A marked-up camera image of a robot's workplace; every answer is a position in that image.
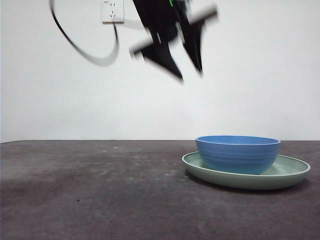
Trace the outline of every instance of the blue bowl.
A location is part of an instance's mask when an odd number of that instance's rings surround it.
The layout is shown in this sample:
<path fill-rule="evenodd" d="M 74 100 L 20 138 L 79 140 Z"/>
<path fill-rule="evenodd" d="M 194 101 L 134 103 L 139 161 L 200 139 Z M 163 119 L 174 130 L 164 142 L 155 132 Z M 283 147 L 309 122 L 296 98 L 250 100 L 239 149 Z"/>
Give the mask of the blue bowl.
<path fill-rule="evenodd" d="M 259 136 L 201 136 L 196 146 L 204 163 L 211 169 L 260 174 L 276 160 L 280 141 Z"/>

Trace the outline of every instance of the electrical outlet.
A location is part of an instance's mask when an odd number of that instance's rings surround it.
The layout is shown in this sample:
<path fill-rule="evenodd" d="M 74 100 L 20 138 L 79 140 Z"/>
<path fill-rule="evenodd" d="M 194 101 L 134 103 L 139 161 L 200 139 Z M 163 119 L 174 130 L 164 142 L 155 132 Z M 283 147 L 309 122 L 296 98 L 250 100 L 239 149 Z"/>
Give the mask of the electrical outlet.
<path fill-rule="evenodd" d="M 101 4 L 102 23 L 124 23 L 124 12 L 124 0 L 104 0 Z"/>

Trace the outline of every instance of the gray table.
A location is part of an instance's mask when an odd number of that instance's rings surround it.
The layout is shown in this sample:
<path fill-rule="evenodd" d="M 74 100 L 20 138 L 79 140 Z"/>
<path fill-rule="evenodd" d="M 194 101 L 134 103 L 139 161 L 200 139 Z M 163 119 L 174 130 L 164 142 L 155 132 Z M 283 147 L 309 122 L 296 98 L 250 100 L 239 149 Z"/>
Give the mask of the gray table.
<path fill-rule="evenodd" d="M 193 141 L 17 141 L 1 145 L 3 240 L 319 240 L 320 141 L 280 153 L 311 171 L 286 189 L 199 180 Z"/>

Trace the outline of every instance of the black cable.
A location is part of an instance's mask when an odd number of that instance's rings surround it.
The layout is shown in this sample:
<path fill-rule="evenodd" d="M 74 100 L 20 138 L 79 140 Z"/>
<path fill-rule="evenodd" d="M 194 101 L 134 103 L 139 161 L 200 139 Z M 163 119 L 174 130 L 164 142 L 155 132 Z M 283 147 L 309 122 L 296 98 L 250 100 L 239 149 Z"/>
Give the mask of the black cable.
<path fill-rule="evenodd" d="M 114 47 L 113 47 L 112 52 L 110 53 L 110 55 L 108 55 L 106 57 L 95 57 L 95 56 L 92 56 L 92 55 L 86 53 L 85 51 L 83 51 L 68 37 L 68 35 L 66 34 L 66 32 L 64 31 L 64 29 L 62 28 L 62 26 L 60 25 L 60 23 L 56 17 L 55 0 L 49 0 L 49 5 L 50 5 L 51 14 L 52 14 L 52 17 L 53 17 L 55 24 L 57 25 L 57 27 L 59 28 L 59 30 L 61 31 L 63 36 L 67 39 L 67 41 L 74 47 L 74 49 L 79 54 L 81 54 L 89 62 L 91 62 L 95 65 L 98 65 L 98 66 L 102 66 L 102 67 L 109 66 L 115 62 L 115 60 L 117 59 L 118 53 L 119 53 L 119 37 L 118 37 L 117 27 L 115 24 L 113 24 L 115 43 L 114 43 Z"/>

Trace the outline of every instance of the plate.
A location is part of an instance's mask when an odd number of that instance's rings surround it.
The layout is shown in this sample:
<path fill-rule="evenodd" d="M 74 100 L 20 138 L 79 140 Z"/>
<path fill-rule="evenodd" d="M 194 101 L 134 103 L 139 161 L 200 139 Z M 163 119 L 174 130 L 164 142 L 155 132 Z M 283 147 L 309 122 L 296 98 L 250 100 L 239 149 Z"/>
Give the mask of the plate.
<path fill-rule="evenodd" d="M 308 163 L 284 155 L 277 155 L 273 165 L 259 175 L 210 169 L 197 151 L 184 155 L 182 161 L 186 169 L 201 180 L 220 186 L 248 190 L 287 188 L 302 181 L 311 169 Z"/>

